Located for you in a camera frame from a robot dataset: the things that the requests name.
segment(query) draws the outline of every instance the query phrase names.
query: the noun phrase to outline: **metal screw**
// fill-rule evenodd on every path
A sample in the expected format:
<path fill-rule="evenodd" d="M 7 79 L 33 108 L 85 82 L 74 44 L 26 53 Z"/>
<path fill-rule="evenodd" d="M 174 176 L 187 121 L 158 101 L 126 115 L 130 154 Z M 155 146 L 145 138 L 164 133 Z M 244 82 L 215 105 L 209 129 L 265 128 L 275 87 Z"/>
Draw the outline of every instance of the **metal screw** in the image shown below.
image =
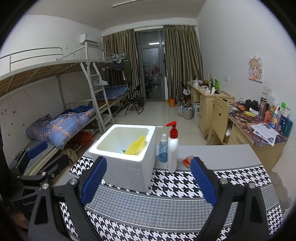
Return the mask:
<path fill-rule="evenodd" d="M 254 189 L 256 185 L 254 183 L 249 183 L 249 188 Z"/>
<path fill-rule="evenodd" d="M 44 184 L 42 185 L 42 189 L 47 189 L 48 187 L 49 187 L 48 183 L 44 183 Z"/>
<path fill-rule="evenodd" d="M 76 178 L 72 178 L 72 179 L 70 180 L 70 184 L 71 184 L 71 185 L 75 185 L 77 182 L 78 182 L 78 180 L 77 180 Z"/>
<path fill-rule="evenodd" d="M 223 185 L 225 185 L 225 184 L 228 183 L 228 180 L 225 179 L 225 178 L 221 178 L 221 179 L 220 179 L 220 183 L 223 184 Z"/>

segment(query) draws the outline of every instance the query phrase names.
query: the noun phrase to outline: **cartoon picture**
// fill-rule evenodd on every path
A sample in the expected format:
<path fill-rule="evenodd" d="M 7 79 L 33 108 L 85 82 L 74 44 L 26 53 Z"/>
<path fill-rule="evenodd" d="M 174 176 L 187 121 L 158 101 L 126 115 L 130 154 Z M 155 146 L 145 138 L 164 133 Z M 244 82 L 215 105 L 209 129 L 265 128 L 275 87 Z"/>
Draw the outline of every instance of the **cartoon picture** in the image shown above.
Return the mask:
<path fill-rule="evenodd" d="M 256 58 L 256 56 L 254 56 L 254 58 L 249 59 L 249 80 L 263 82 L 261 58 Z"/>

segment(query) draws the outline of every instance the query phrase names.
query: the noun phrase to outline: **blue plaid blanket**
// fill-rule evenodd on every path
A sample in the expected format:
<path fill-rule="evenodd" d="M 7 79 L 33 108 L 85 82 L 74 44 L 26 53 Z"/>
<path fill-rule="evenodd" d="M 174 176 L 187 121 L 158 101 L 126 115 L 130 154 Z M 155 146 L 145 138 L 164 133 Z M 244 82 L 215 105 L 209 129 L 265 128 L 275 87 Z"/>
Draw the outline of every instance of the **blue plaid blanket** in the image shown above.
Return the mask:
<path fill-rule="evenodd" d="M 29 139 L 46 141 L 58 149 L 63 149 L 66 143 L 81 131 L 95 114 L 94 108 L 82 113 L 68 113 L 52 120 L 50 114 L 34 121 L 26 130 Z"/>
<path fill-rule="evenodd" d="M 126 85 L 118 85 L 106 87 L 105 92 L 107 96 L 107 100 L 117 100 L 120 96 L 125 95 L 128 92 L 129 88 Z M 103 92 L 96 93 L 97 101 L 105 101 Z"/>

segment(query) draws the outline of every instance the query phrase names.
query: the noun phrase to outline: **black and white houndstooth pattern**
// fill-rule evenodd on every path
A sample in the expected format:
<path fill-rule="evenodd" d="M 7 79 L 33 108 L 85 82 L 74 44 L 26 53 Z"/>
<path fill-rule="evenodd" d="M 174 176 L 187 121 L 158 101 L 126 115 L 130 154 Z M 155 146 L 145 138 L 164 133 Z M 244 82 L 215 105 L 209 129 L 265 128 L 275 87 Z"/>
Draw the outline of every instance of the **black and white houndstooth pattern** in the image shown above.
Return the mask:
<path fill-rule="evenodd" d="M 80 176 L 83 170 L 89 169 L 94 161 L 90 158 L 81 157 L 70 170 L 73 174 Z M 232 184 L 255 183 L 257 186 L 264 186 L 271 183 L 271 180 L 263 166 L 247 167 L 235 170 L 214 171 L 218 178 L 228 179 Z M 102 185 L 112 188 L 130 191 L 121 187 L 113 186 L 104 180 Z M 151 182 L 146 193 L 147 195 L 179 197 L 179 198 L 203 198 L 203 194 L 189 171 L 176 171 L 174 174 L 165 170 L 153 170 Z"/>
<path fill-rule="evenodd" d="M 269 226 L 269 234 L 273 234 L 282 225 L 283 216 L 280 205 L 267 212 L 267 222 Z"/>
<path fill-rule="evenodd" d="M 78 237 L 70 219 L 67 205 L 65 203 L 60 204 L 67 229 Z M 86 213 L 101 238 L 106 241 L 193 241 L 198 235 L 198 232 L 170 233 L 141 229 L 101 217 L 87 209 Z M 223 228 L 217 240 L 224 240 L 229 230 L 230 227 Z"/>

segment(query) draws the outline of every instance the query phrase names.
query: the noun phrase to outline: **ceiling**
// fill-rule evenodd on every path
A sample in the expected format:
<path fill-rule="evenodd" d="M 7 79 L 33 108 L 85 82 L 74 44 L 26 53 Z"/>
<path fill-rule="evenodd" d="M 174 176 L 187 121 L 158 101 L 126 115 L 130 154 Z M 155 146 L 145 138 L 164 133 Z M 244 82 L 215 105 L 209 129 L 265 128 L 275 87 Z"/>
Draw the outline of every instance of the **ceiling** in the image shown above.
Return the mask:
<path fill-rule="evenodd" d="M 163 18 L 196 18 L 205 0 L 148 0 L 113 8 L 128 0 L 40 0 L 29 12 L 70 19 L 104 30 Z"/>

